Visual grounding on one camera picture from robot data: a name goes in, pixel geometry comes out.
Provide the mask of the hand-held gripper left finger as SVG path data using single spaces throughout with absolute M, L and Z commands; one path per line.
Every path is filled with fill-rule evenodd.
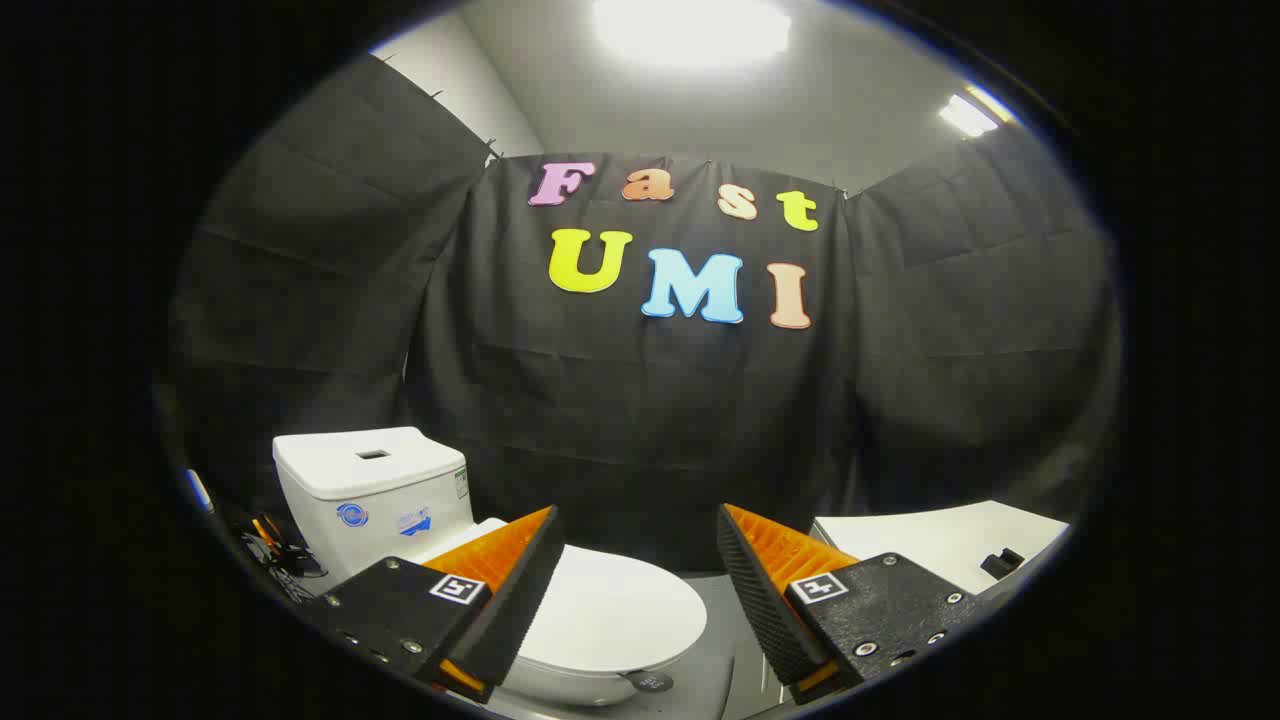
M 425 562 L 387 556 L 301 618 L 393 673 L 485 705 L 506 682 L 564 551 L 556 505 Z

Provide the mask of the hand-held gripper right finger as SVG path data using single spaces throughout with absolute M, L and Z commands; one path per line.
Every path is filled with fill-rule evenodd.
M 929 653 L 987 602 L 901 553 L 854 556 L 722 503 L 716 542 L 751 630 L 796 705 Z

